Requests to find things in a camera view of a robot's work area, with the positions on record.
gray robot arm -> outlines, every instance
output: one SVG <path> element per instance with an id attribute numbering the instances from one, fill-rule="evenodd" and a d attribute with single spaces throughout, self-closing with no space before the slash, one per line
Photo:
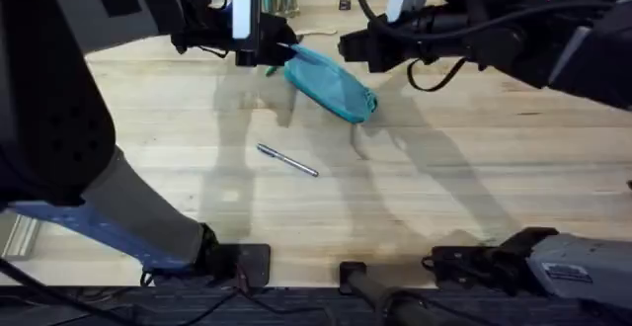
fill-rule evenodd
<path id="1" fill-rule="evenodd" d="M 138 259 L 153 275 L 234 277 L 250 247 L 219 244 L 208 226 L 182 215 L 135 174 L 84 60 L 91 51 L 160 35 L 179 36 L 178 51 L 202 42 L 241 50 L 230 14 L 204 1 L 0 0 L 0 210 L 63 225 Z M 293 35 L 283 19 L 262 18 L 276 26 L 264 24 L 266 35 Z M 268 49 L 284 42 L 267 39 L 274 42 Z M 249 49 L 256 54 L 251 64 L 267 58 Z M 254 285 L 264 285 L 270 247 L 255 245 L 246 254 L 255 263 L 240 264 L 246 273 L 256 265 Z"/>
<path id="2" fill-rule="evenodd" d="M 632 243 L 523 229 L 497 247 L 434 247 L 424 259 L 439 287 L 527 291 L 632 308 Z"/>
<path id="3" fill-rule="evenodd" d="M 180 0 L 56 0 L 83 53 L 185 27 Z"/>

wooden table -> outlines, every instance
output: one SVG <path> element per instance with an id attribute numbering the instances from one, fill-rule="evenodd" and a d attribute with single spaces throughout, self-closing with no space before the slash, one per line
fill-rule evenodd
<path id="1" fill-rule="evenodd" d="M 369 0 L 383 11 L 385 0 Z M 366 20 L 337 0 L 299 0 L 296 30 L 345 34 Z M 335 37 L 304 44 L 339 62 Z M 475 66 L 420 93 L 405 66 L 367 74 L 379 97 L 351 125 L 264 67 L 234 66 L 169 39 L 89 56 L 137 172 L 223 242 L 273 248 L 272 285 L 334 285 L 362 260 L 388 283 L 425 285 L 420 259 L 444 244 L 499 243 L 525 226 L 632 240 L 632 115 Z M 438 81 L 454 60 L 420 67 Z M 263 142 L 317 169 L 314 179 L 256 149 Z M 136 285 L 135 260 L 46 225 L 25 271 L 54 285 Z"/>

pen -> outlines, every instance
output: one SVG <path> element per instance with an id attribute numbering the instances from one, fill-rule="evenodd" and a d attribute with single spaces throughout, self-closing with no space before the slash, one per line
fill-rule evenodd
<path id="1" fill-rule="evenodd" d="M 301 164 L 289 157 L 287 157 L 284 154 L 278 153 L 277 151 L 275 151 L 272 148 L 269 148 L 268 146 L 266 146 L 265 144 L 257 144 L 257 149 L 259 149 L 262 153 L 267 154 L 273 158 L 276 158 L 286 164 L 289 164 L 290 166 L 303 171 L 309 175 L 311 175 L 312 177 L 318 177 L 318 172 L 309 168 L 308 166 Z"/>

teal pouch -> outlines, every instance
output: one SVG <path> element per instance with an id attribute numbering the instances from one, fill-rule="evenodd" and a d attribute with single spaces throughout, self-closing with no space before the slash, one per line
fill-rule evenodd
<path id="1" fill-rule="evenodd" d="M 285 78 L 298 90 L 345 121 L 368 120 L 377 109 L 377 97 L 332 59 L 292 46 L 296 55 L 285 63 Z"/>

sticker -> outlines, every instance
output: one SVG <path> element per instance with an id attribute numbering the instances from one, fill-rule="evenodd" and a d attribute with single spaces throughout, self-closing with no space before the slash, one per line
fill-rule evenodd
<path id="1" fill-rule="evenodd" d="M 542 269 L 553 280 L 593 283 L 593 279 L 584 267 L 559 263 L 542 263 Z"/>

